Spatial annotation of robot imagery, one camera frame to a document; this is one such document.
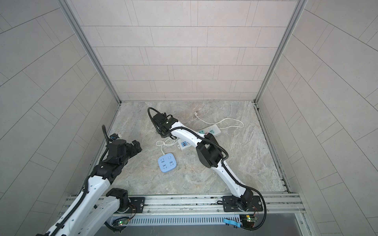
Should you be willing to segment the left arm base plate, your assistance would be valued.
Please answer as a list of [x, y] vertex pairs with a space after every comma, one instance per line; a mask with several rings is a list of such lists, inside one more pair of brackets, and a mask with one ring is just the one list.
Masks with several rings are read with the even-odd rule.
[[112, 214], [135, 214], [142, 213], [144, 210], [145, 197], [117, 198], [108, 196], [103, 199], [98, 209], [112, 209]]

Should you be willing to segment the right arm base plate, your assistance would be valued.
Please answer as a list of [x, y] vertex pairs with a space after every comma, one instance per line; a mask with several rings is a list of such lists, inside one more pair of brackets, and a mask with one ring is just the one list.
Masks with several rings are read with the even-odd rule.
[[262, 200], [259, 196], [253, 196], [249, 200], [235, 196], [223, 196], [221, 203], [224, 212], [263, 212]]

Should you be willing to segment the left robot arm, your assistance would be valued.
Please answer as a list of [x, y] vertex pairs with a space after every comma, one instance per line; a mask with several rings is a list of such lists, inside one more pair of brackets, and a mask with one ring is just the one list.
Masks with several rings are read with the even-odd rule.
[[131, 212], [131, 220], [139, 211], [138, 206], [129, 198], [128, 191], [121, 188], [110, 188], [121, 174], [129, 159], [142, 151], [141, 145], [134, 140], [128, 143], [116, 133], [107, 135], [102, 128], [106, 140], [106, 149], [100, 162], [86, 177], [82, 192], [77, 196], [69, 209], [51, 226], [47, 236], [94, 236], [105, 225], [113, 232], [121, 232], [125, 223], [112, 226], [108, 219], [116, 212]]

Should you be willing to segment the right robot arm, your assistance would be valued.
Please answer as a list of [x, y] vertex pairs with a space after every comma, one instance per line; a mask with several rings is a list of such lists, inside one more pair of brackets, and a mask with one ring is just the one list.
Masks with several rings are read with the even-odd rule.
[[148, 116], [157, 133], [162, 138], [181, 139], [195, 147], [199, 161], [216, 172], [226, 183], [232, 196], [229, 200], [218, 201], [226, 209], [252, 211], [241, 217], [240, 227], [255, 231], [263, 226], [267, 217], [267, 207], [263, 195], [255, 188], [243, 184], [229, 168], [226, 160], [228, 152], [221, 147], [213, 134], [201, 134], [186, 126], [172, 115], [161, 113], [155, 108], [147, 109]]

